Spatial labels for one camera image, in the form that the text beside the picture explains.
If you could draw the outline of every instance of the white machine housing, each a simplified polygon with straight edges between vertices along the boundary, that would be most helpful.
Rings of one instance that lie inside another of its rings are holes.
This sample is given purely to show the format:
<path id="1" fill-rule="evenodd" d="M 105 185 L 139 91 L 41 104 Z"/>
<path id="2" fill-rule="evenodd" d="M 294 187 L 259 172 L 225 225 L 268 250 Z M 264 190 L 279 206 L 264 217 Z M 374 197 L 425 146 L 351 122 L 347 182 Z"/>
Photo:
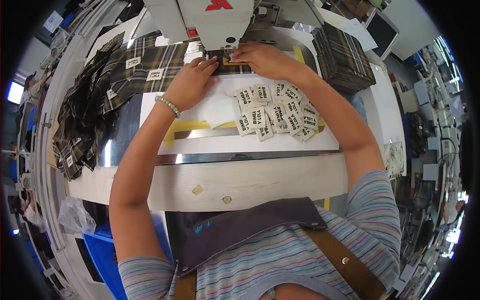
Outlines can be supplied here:
<path id="1" fill-rule="evenodd" d="M 254 0 L 144 0 L 144 3 L 170 43 L 198 36 L 207 51 L 236 49 L 254 7 Z"/>

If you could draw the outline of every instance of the striped shirt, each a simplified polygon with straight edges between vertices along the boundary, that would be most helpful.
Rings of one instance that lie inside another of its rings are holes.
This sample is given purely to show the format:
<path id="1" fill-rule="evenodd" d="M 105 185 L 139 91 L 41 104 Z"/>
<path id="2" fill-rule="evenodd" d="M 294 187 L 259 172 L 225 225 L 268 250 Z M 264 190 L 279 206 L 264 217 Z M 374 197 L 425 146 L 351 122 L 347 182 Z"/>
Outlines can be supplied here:
<path id="1" fill-rule="evenodd" d="M 399 276 L 400 225 L 384 171 L 364 175 L 348 196 L 345 218 L 317 207 L 328 231 L 377 276 L 388 291 Z M 173 299 L 175 270 L 155 257 L 119 263 L 130 300 Z M 258 299 L 282 283 L 296 283 L 329 299 L 358 299 L 299 225 L 278 226 L 210 259 L 197 269 L 197 300 Z"/>

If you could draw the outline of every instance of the window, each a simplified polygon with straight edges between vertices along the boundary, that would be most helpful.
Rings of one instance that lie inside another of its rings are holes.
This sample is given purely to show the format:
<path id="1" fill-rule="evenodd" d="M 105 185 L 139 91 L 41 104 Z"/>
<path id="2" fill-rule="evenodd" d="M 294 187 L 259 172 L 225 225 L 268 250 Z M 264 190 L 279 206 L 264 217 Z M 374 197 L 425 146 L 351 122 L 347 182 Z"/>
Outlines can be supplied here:
<path id="1" fill-rule="evenodd" d="M 8 101 L 20 104 L 20 100 L 22 99 L 22 94 L 24 93 L 24 87 L 19 85 L 18 83 L 12 82 L 10 84 L 10 89 L 8 91 Z"/>

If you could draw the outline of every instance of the blue bin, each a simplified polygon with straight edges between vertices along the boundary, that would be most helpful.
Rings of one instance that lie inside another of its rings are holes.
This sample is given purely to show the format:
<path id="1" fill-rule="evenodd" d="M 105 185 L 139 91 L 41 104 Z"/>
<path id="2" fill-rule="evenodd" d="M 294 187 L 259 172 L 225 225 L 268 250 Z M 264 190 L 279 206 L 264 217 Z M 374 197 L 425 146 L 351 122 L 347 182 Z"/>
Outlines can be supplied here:
<path id="1" fill-rule="evenodd" d="M 173 259 L 168 243 L 167 235 L 165 233 L 162 218 L 157 215 L 152 215 L 152 220 L 155 226 L 155 232 L 159 239 L 160 245 L 173 265 Z M 110 224 L 97 227 L 93 235 L 83 234 L 85 245 L 92 261 L 102 277 L 103 282 L 112 293 L 116 300 L 127 300 L 127 295 L 121 282 L 118 265 L 113 261 L 113 253 L 115 247 L 113 246 L 112 231 Z"/>

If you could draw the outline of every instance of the sewing machine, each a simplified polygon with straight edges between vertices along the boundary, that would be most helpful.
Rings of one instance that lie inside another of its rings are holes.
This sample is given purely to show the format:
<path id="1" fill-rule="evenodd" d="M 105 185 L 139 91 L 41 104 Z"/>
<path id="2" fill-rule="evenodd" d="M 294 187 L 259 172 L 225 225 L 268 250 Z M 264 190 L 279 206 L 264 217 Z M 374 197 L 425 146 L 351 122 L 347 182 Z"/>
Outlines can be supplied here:
<path id="1" fill-rule="evenodd" d="M 204 50 L 229 53 L 255 40 L 278 45 L 272 26 L 320 27 L 324 20 L 311 0 L 144 0 L 170 43 L 200 40 Z"/>

